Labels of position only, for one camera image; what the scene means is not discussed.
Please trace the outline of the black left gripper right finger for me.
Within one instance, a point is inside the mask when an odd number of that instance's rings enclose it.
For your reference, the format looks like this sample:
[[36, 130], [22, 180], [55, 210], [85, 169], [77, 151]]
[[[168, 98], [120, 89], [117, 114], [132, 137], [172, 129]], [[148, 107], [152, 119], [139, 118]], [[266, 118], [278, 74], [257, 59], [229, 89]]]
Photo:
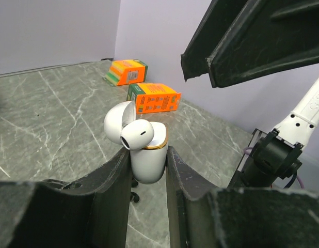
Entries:
[[319, 194], [219, 188], [169, 147], [166, 192], [171, 247], [319, 247]]

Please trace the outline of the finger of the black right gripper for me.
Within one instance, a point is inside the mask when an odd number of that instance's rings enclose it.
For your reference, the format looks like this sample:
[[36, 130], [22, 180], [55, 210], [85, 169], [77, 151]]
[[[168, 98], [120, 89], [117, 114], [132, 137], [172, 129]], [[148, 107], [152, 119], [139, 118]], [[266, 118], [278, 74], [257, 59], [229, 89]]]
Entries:
[[246, 3], [245, 0], [210, 2], [189, 44], [181, 55], [181, 68], [186, 81], [209, 72], [207, 58], [217, 47]]
[[214, 88], [319, 63], [319, 1], [247, 1], [207, 58]]

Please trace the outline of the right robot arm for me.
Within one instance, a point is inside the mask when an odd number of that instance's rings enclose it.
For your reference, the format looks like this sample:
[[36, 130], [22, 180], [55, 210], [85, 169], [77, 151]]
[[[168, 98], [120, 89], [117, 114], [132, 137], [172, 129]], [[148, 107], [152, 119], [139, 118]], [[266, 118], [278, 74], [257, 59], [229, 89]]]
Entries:
[[[186, 80], [208, 74], [226, 88], [281, 71], [319, 63], [319, 1], [211, 1], [186, 50]], [[299, 156], [319, 124], [319, 77], [271, 131], [255, 130], [249, 156], [229, 187], [294, 182]]]

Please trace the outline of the white earbud charging case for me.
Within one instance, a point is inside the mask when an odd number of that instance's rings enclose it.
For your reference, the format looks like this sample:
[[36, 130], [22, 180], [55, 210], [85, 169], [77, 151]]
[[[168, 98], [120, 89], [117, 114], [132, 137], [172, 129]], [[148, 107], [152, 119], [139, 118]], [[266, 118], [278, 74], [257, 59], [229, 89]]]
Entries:
[[[125, 101], [115, 105], [104, 118], [103, 126], [106, 137], [111, 142], [123, 146], [120, 139], [122, 129], [136, 120], [138, 119], [134, 101]], [[142, 184], [153, 184], [162, 178], [168, 150], [168, 130], [165, 124], [156, 121], [149, 122], [154, 129], [154, 138], [151, 143], [140, 150], [127, 149], [130, 152], [133, 177]]]

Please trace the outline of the white earbud with blue light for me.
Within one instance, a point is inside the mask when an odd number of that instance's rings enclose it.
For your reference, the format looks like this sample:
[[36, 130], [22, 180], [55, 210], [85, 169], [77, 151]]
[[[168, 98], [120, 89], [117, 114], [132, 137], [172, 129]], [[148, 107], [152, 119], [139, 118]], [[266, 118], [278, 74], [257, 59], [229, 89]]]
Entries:
[[126, 125], [120, 135], [123, 146], [128, 150], [140, 150], [151, 143], [153, 138], [153, 126], [144, 119], [138, 119]]

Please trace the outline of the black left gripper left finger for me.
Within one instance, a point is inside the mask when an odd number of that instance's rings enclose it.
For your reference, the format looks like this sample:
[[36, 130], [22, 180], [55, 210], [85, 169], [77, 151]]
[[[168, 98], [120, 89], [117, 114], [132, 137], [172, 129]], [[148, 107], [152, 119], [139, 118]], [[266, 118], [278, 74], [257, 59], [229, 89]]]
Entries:
[[125, 247], [130, 154], [73, 182], [0, 181], [0, 247]]

